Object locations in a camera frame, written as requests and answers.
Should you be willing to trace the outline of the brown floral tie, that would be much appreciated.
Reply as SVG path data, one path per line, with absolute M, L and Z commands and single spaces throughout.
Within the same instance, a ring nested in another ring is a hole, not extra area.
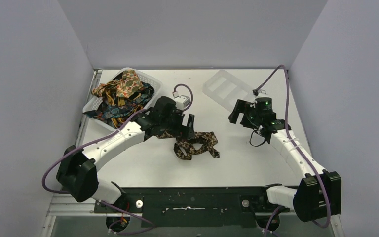
M 183 139 L 175 137 L 168 132 L 157 136 L 158 139 L 174 138 L 175 143 L 173 151 L 177 158 L 181 160 L 192 160 L 193 155 L 200 155 L 208 152 L 213 158 L 219 158 L 220 152 L 214 148 L 218 144 L 218 139 L 213 131 L 195 132 L 192 139 Z

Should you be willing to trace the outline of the clear compartment tray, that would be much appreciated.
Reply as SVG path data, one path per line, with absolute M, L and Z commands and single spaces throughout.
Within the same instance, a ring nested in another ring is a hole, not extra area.
M 238 99 L 248 102 L 255 99 L 252 87 L 224 69 L 203 84 L 202 92 L 229 112 Z

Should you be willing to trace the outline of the white plastic basket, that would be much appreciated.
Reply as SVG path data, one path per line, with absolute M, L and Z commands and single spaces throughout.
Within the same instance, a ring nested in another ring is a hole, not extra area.
M 115 76 L 118 75 L 120 72 L 123 72 L 123 71 L 128 70 L 128 69 L 131 69 L 131 68 L 124 68 L 124 69 L 120 70 L 119 72 L 117 72 L 115 74 Z M 154 77 L 149 76 L 149 75 L 147 75 L 147 74 L 145 74 L 145 73 L 143 73 L 141 71 L 138 71 L 138 70 L 135 70 L 135 71 L 136 71 L 136 73 L 138 74 L 140 80 L 143 83 L 148 83 L 150 86 L 152 86 L 154 88 L 154 96 L 153 96 L 153 98 L 144 106 L 144 109 L 147 109 L 154 102 L 154 100 L 158 96 L 159 92 L 161 91 L 162 83 L 159 80 L 155 79 Z M 82 109 L 82 112 L 84 113 L 85 111 L 96 109 L 101 103 L 102 103 L 102 99 L 101 98 L 97 98 L 96 96 L 94 96 L 94 95 L 91 94 L 91 99 L 90 99 L 90 101 L 88 101 L 85 104 L 85 106 Z M 115 131 L 116 130 L 116 128 L 113 128 L 113 127 L 107 125 L 106 123 L 104 123 L 104 122 L 102 122 L 100 120 L 93 119 L 93 118 L 90 118 L 90 119 L 92 121 L 96 122 L 97 124 L 99 124 L 100 126 L 102 126 L 103 128 L 109 130 L 109 131 Z

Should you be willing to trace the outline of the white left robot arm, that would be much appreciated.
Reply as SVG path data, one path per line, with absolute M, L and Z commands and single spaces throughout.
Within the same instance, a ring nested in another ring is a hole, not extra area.
M 120 212 L 126 207 L 126 198 L 119 185 L 98 178 L 98 172 L 110 160 L 127 149 L 164 133 L 175 138 L 192 139 L 195 136 L 194 115 L 189 114 L 183 125 L 184 110 L 191 104 L 188 96 L 161 96 L 154 106 L 132 116 L 110 135 L 94 142 L 90 150 L 71 146 L 65 151 L 56 179 L 77 202 L 90 198 L 104 201 L 108 208 Z

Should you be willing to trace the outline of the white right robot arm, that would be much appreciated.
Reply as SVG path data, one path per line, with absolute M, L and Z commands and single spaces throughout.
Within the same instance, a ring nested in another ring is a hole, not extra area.
M 238 99 L 229 115 L 230 123 L 240 124 L 257 132 L 280 153 L 300 183 L 297 188 L 282 184 L 266 188 L 269 204 L 293 210 L 303 222 L 315 221 L 341 213 L 341 177 L 320 165 L 303 147 L 290 125 L 278 119 L 270 97 L 254 102 Z

